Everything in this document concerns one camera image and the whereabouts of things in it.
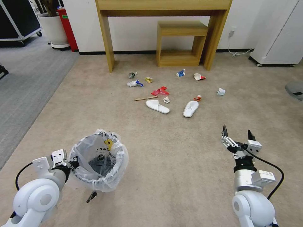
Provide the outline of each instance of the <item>potted plant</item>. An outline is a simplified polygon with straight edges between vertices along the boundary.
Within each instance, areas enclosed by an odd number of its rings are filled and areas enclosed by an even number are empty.
[[[53,48],[66,48],[69,43],[53,0],[42,0],[47,13],[40,14],[39,20]]]

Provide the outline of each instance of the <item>table leg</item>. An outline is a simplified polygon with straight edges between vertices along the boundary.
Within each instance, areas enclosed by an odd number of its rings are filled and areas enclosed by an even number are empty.
[[[201,57],[201,61],[208,71],[211,69],[228,12],[229,9],[217,10],[209,20],[208,32]]]
[[[108,24],[108,17],[106,10],[99,10],[98,2],[96,1],[97,11],[100,21],[100,27],[102,31],[102,38],[107,58],[108,69],[110,73],[113,71],[115,57],[114,57],[114,50],[113,50],[113,43],[111,42],[110,36],[110,26]]]

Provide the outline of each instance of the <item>yellow duck print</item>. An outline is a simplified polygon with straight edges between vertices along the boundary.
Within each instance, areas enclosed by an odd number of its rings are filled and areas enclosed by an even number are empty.
[[[113,141],[110,139],[107,139],[104,141],[104,143],[108,146],[108,150],[111,150],[111,147],[113,145]]]

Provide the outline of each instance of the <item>carpet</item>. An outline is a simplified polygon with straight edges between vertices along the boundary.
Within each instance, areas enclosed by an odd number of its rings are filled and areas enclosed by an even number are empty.
[[[9,71],[0,80],[0,169],[79,57],[47,42],[34,35],[25,47],[0,48],[0,61]]]
[[[299,227],[303,216],[302,103],[284,89],[302,80],[303,65],[256,67],[247,55],[232,58],[217,53],[211,71],[202,66],[161,67],[155,55],[116,55],[108,73],[106,56],[80,56],[0,172],[0,223],[12,212],[18,171],[33,159],[71,147],[98,128],[121,135],[129,164],[117,189],[86,203],[89,189],[64,187],[58,212],[42,224],[65,226],[240,226],[231,201],[234,195],[232,154],[221,144],[226,124],[229,136],[247,140],[247,129],[263,145],[259,156],[285,172],[285,181],[272,196],[280,226]],[[144,87],[128,87],[128,73]],[[194,73],[205,80],[196,81]],[[144,77],[150,76],[148,84]],[[170,113],[162,114],[135,98],[151,96],[166,86]],[[226,90],[224,96],[216,91]],[[183,117],[186,103],[202,99],[191,118]],[[260,161],[260,170],[280,173]],[[20,186],[35,179],[32,167],[20,176]],[[275,184],[265,188],[268,195]]]

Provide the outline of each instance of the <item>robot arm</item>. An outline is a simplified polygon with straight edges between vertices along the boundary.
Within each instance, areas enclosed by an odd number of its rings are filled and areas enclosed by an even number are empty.
[[[61,149],[33,160],[39,178],[28,182],[17,192],[13,202],[14,213],[3,227],[36,227],[52,215],[70,169],[77,163],[74,160],[71,165],[66,159],[66,151]]]
[[[232,206],[238,216],[241,227],[278,226],[275,219],[275,209],[272,203],[260,192],[263,187],[276,181],[271,172],[257,170],[254,167],[254,157],[262,148],[255,137],[248,131],[247,143],[233,141],[228,137],[226,126],[223,126],[221,142],[233,153],[236,162],[235,196]]]

